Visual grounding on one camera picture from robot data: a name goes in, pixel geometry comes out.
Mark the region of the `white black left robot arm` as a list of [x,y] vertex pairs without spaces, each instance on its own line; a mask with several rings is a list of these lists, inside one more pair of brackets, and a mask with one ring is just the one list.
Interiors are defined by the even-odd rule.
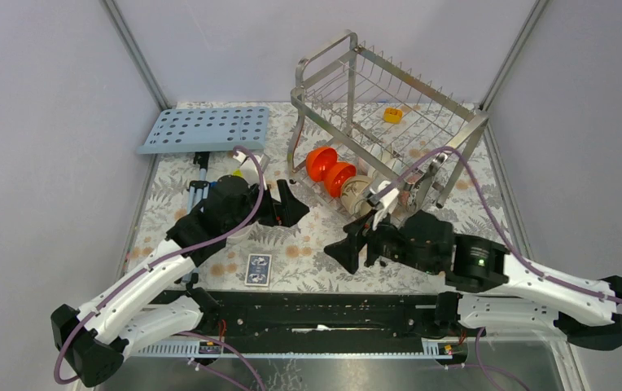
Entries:
[[187,297],[176,309],[143,308],[171,283],[201,266],[222,250],[227,240],[258,223],[292,227],[309,207],[298,200],[285,180],[277,182],[274,198],[264,182],[235,175],[221,177],[187,215],[167,230],[157,247],[127,275],[79,308],[62,304],[51,316],[55,348],[54,376],[60,384],[62,363],[67,363],[86,387],[112,377],[136,350],[172,334],[192,329],[200,335],[218,324],[215,309]]

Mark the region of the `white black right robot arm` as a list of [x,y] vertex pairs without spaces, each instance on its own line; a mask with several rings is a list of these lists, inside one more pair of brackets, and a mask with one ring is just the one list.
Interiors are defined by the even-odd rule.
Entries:
[[440,334],[492,329],[526,329],[562,337],[569,344],[597,351],[622,346],[622,277],[592,280],[568,275],[576,291],[558,280],[562,272],[518,261],[504,245],[475,235],[458,234],[453,225],[423,211],[401,226],[375,213],[350,222],[345,238],[324,248],[348,273],[360,265],[400,263],[440,276],[445,291],[436,296],[429,328]]

